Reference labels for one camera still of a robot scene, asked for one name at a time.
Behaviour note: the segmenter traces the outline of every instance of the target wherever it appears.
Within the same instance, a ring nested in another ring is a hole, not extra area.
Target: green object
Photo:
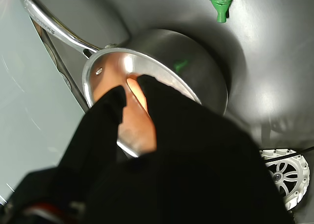
[[[183,61],[180,61],[180,62],[175,63],[174,68],[175,68],[176,72],[179,73],[179,71],[180,71],[183,67],[185,67],[187,64],[188,64],[188,60],[185,59],[185,60],[183,60]]]
[[[227,21],[226,13],[232,0],[211,0],[212,5],[218,12],[217,22],[225,23]]]

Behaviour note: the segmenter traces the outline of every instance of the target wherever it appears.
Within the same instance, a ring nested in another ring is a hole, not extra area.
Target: saucepan
[[[82,83],[89,107],[113,87],[124,87],[127,106],[117,144],[128,154],[137,157],[155,150],[157,144],[145,96],[136,82],[139,75],[151,75],[213,112],[224,114],[228,94],[222,73],[209,53],[191,38],[153,29],[101,49],[75,35],[39,0],[21,2],[43,29],[88,58]]]

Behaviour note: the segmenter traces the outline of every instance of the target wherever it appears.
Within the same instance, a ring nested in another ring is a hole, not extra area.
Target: black cable
[[[300,154],[305,154],[305,153],[310,152],[312,150],[314,150],[314,146],[312,146],[310,148],[307,148],[307,149],[304,149],[304,150],[301,150],[299,152],[283,155],[283,156],[272,158],[272,159],[265,159],[264,163],[266,164],[266,163],[275,162],[275,161],[282,160],[282,159],[288,159],[288,158],[291,158],[291,157],[298,156]]]

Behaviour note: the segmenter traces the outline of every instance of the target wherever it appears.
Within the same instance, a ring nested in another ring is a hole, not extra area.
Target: metal handle
[[[20,0],[31,18],[44,30],[81,52],[87,58],[100,48],[89,44],[61,23],[39,0]]]

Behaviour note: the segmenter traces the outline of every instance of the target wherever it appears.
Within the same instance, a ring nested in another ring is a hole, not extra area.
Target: white surface
[[[56,165],[83,111],[19,0],[0,0],[0,202]]]

